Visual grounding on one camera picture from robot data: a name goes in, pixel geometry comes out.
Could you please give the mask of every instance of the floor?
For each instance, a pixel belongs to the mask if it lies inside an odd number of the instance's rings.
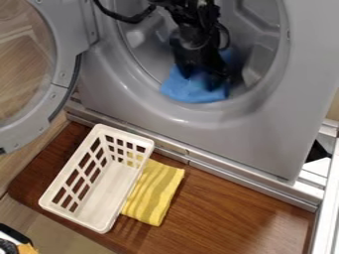
[[[0,222],[31,238],[41,254],[114,254],[8,195],[0,200]]]

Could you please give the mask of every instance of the yellow object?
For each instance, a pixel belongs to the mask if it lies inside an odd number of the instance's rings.
[[[18,246],[20,254],[39,254],[38,250],[32,247],[31,244],[21,244]]]
[[[160,226],[183,175],[184,170],[149,160],[121,213]]]

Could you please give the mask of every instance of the blue towel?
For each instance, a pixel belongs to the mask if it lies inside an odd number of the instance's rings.
[[[223,60],[232,65],[235,62],[235,52],[228,49],[220,53]],[[163,83],[161,93],[186,103],[209,103],[227,99],[230,84],[224,82],[215,90],[207,90],[208,73],[197,70],[189,79],[185,79],[175,65],[169,73],[169,78]]]

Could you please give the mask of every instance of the washing machine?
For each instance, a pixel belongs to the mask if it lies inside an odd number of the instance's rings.
[[[244,63],[243,81],[227,100],[198,104],[160,93],[174,64],[168,40],[175,23],[164,9],[131,25],[103,15],[90,0],[30,2],[53,41],[47,56],[53,63],[42,63],[51,78],[18,112],[4,112],[2,153],[50,126],[81,72],[88,109],[286,180],[298,176],[338,86],[339,2],[217,1]],[[102,4],[133,15],[148,1]]]

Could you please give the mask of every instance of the wooden platform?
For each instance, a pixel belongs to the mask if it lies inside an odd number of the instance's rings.
[[[306,253],[314,214],[157,154],[153,159],[186,170],[161,227],[121,215],[100,235],[41,210],[39,198],[88,132],[68,125],[10,184],[9,195],[118,253]]]

